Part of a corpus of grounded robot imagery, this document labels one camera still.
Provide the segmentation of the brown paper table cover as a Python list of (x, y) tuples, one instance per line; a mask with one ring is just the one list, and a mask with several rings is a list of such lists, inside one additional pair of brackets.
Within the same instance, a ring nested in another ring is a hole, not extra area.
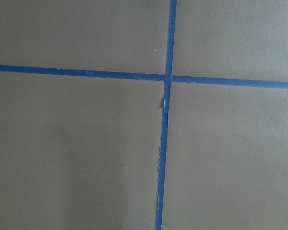
[(0, 230), (288, 230), (288, 0), (0, 0)]

